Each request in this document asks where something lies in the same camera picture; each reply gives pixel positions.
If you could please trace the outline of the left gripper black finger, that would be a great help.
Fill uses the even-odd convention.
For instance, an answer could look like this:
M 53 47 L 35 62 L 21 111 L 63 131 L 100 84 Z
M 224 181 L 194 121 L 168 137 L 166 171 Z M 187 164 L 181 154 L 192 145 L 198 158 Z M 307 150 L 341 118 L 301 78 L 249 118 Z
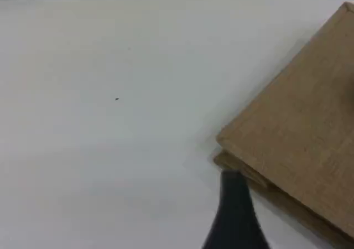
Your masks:
M 237 170 L 221 173 L 220 201 L 203 248 L 270 248 L 246 179 Z

